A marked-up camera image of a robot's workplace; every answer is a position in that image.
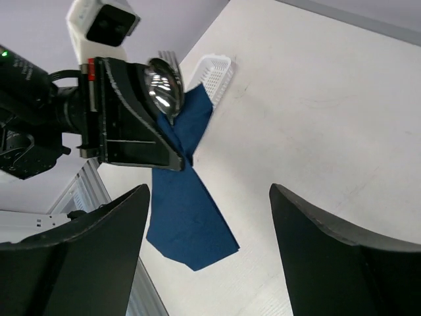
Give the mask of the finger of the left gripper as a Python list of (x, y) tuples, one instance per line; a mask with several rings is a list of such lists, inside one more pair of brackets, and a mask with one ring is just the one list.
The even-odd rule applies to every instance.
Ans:
[(145, 69), (100, 59), (100, 162), (181, 171), (183, 155), (157, 122), (161, 112), (149, 98)]

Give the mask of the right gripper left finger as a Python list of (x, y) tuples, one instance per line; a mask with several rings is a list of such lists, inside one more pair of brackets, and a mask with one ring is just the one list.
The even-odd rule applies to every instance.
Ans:
[(142, 184), (18, 243), (1, 244), (2, 315), (124, 315), (149, 210)]

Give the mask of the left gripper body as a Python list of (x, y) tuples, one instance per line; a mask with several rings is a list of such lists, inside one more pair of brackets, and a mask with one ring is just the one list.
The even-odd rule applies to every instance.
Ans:
[(82, 138), (78, 146), (83, 158), (98, 158), (100, 154), (101, 128), (97, 104), (97, 70), (101, 57), (89, 58), (78, 70), (60, 70), (54, 73), (54, 81), (75, 78), (75, 86), (60, 87), (54, 97), (54, 128), (60, 132), (78, 134)]

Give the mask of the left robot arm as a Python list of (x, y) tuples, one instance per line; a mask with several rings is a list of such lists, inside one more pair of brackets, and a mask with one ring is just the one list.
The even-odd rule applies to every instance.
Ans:
[(25, 180), (69, 155), (77, 134), (84, 159), (180, 171), (184, 158), (158, 124), (146, 66), (110, 57), (49, 74), (1, 48), (1, 170)]

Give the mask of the wooden handle spoon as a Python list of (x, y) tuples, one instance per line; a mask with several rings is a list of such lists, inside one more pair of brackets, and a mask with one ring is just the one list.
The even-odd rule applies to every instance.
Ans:
[(174, 125), (184, 105), (184, 83), (180, 75), (165, 60), (155, 57), (148, 61), (145, 85), (149, 98)]

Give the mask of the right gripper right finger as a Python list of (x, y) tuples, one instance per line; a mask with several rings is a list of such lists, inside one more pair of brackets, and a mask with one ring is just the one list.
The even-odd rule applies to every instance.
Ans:
[(419, 315), (420, 246), (372, 232), (273, 184), (269, 198), (294, 315)]

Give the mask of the blue paper napkin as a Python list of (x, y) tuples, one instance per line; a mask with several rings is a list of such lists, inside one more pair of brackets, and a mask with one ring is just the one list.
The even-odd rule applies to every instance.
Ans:
[(159, 127), (184, 158), (182, 171), (152, 170), (151, 216), (146, 239), (164, 257), (192, 271), (208, 267), (239, 250), (232, 231), (206, 186), (193, 169), (193, 154), (213, 113), (199, 84), (186, 93), (174, 124), (158, 118)]

